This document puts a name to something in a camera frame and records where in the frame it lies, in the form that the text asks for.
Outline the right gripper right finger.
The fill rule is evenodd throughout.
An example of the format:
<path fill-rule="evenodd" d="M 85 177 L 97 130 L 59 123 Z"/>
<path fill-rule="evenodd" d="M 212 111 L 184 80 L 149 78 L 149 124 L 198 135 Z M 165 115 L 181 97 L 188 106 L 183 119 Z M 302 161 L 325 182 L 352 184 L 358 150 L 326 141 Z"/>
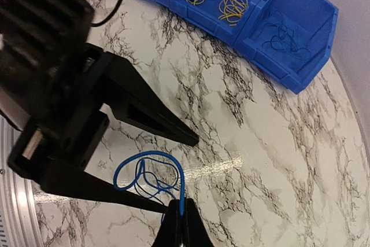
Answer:
<path fill-rule="evenodd" d="M 187 198 L 183 215 L 183 245 L 214 247 L 193 199 Z"/>

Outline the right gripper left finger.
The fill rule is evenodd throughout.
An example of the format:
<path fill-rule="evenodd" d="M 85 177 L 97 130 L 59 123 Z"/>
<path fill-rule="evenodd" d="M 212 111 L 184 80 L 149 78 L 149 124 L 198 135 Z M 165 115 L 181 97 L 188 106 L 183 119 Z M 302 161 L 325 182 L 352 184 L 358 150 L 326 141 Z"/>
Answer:
<path fill-rule="evenodd" d="M 179 200 L 172 200 L 169 203 L 152 247 L 179 247 L 182 244 L 182 217 L 179 202 Z"/>

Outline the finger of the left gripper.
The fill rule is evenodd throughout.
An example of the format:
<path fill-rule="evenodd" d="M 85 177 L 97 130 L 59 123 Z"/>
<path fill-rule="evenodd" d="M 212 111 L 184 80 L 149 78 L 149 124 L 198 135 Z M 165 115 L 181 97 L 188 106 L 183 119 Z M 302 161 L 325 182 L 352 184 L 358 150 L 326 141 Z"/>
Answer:
<path fill-rule="evenodd" d="M 164 105 L 130 61 L 98 50 L 108 60 L 98 80 L 99 96 L 117 120 L 188 146 L 199 143 L 199 136 Z"/>
<path fill-rule="evenodd" d="M 48 158 L 39 170 L 40 188 L 49 194 L 88 201 L 121 204 L 151 212 L 164 213 L 167 206 L 130 191 L 119 191 L 80 168 Z"/>

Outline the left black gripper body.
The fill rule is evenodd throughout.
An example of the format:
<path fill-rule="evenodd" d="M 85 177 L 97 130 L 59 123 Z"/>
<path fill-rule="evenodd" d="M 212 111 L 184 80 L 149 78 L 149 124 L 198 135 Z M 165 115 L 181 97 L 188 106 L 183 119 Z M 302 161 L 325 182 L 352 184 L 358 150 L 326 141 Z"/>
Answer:
<path fill-rule="evenodd" d="M 62 174 L 81 174 L 106 131 L 109 118 L 101 112 L 104 71 L 112 56 L 88 44 L 82 57 L 55 89 L 51 111 L 44 119 L 31 118 L 8 158 L 22 178 L 38 182 L 55 164 Z"/>

